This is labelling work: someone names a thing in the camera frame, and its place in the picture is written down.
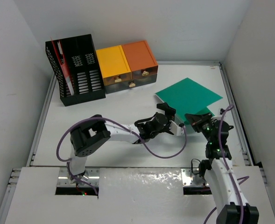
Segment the green folder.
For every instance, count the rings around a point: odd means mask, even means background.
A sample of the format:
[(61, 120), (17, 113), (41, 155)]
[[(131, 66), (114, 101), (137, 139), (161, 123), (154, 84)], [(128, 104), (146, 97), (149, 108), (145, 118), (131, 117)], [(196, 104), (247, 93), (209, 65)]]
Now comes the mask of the green folder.
[(176, 109), (176, 117), (180, 123), (189, 125), (185, 114), (203, 115), (211, 112), (208, 106), (223, 97), (207, 89), (199, 83), (185, 78), (155, 95), (170, 107)]

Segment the orange yellow drawer cabinet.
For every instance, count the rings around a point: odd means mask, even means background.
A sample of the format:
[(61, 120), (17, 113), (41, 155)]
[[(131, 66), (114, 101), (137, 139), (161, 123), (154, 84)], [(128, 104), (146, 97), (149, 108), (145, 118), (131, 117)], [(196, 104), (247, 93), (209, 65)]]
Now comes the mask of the orange yellow drawer cabinet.
[(157, 60), (146, 40), (96, 50), (107, 94), (155, 83)]

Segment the red folder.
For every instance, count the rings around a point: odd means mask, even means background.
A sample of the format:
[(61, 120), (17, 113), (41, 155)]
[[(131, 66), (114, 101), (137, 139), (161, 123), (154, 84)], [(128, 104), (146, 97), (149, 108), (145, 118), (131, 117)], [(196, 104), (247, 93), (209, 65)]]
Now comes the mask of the red folder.
[(56, 42), (53, 39), (51, 39), (51, 43), (53, 45), (56, 57), (57, 57), (58, 62), (60, 64), (63, 76), (64, 76), (65, 81), (67, 83), (67, 86), (69, 88), (70, 94), (73, 96), (75, 92), (74, 92), (74, 88), (73, 88), (73, 84), (72, 84), (71, 73), (69, 71), (69, 66), (67, 64), (66, 57), (63, 53), (63, 48), (62, 48), (62, 45), (61, 45), (61, 41), (58, 40)]

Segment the black mesh file organizer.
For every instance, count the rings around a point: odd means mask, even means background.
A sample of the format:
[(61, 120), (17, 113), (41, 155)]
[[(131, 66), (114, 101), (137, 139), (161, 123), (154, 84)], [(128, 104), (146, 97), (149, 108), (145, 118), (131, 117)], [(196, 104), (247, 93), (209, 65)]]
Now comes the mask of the black mesh file organizer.
[(45, 43), (45, 51), (59, 84), (60, 99), (64, 106), (76, 105), (106, 97), (96, 50), (92, 35), (57, 39), (61, 41), (63, 53), (66, 57), (71, 73), (74, 95), (63, 76), (60, 64), (50, 41)]

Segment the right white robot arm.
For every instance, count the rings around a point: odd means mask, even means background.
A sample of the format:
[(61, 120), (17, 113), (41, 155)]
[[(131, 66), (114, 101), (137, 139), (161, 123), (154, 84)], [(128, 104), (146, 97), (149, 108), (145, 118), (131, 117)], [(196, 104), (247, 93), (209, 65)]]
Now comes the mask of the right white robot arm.
[(207, 139), (206, 159), (199, 164), (199, 176), (210, 187), (218, 213), (218, 224), (256, 224), (259, 220), (257, 207), (251, 206), (240, 189), (233, 171), (232, 156), (227, 138), (233, 129), (224, 120), (214, 119), (211, 113), (185, 115), (192, 128)]

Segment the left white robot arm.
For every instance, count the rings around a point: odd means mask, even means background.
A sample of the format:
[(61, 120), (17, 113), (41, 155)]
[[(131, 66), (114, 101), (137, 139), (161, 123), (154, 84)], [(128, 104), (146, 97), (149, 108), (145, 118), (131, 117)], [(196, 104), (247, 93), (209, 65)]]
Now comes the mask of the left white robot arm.
[(72, 152), (67, 162), (70, 179), (82, 178), (87, 157), (108, 141), (144, 144), (160, 133), (172, 135), (171, 125), (176, 110), (167, 103), (157, 104), (156, 107), (164, 113), (157, 112), (150, 118), (140, 119), (130, 125), (119, 124), (97, 114), (72, 126), (69, 130)]

